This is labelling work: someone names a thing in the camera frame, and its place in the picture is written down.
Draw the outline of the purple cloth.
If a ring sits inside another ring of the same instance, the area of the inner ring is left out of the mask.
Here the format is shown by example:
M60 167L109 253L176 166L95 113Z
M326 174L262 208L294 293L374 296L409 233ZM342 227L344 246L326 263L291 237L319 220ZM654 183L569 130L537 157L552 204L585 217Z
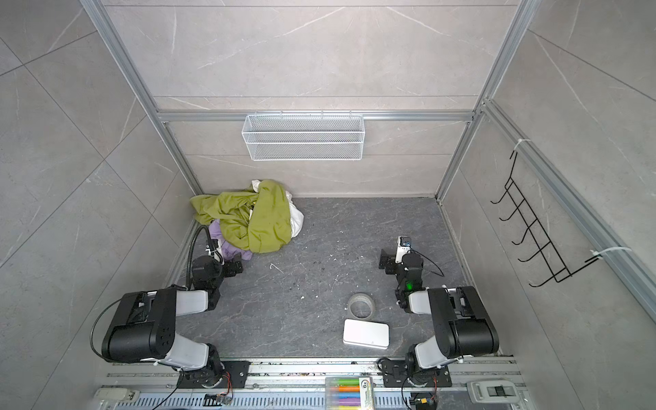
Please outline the purple cloth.
M250 250L240 249L232 244L230 244L224 237L221 232L220 222L214 220L208 226L210 237L217 242L217 248L220 249L220 254L226 261L234 259L236 256L241 256L243 261L250 261L253 257L253 253Z

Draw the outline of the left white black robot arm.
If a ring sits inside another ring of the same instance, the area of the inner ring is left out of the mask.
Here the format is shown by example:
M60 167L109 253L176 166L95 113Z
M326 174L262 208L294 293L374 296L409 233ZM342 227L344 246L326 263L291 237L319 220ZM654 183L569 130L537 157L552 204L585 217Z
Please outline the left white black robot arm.
M216 309L225 278L244 271L239 256L227 260L209 227L200 225L191 240L183 285L126 293L109 307L116 308L102 339L92 352L108 363L153 363L179 374L178 389L220 389L227 395L244 388L250 363L224 362L218 348L180 335L179 317Z

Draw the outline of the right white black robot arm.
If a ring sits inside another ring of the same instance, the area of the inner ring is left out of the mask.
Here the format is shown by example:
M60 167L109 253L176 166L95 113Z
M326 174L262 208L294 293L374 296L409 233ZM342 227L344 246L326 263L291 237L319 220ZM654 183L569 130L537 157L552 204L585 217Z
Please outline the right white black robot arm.
M398 384L425 386L444 376L451 363L498 352L497 330L474 287L424 287L424 259L413 249L394 255L382 250L379 269L395 277L401 309L432 319L433 335L409 348Z

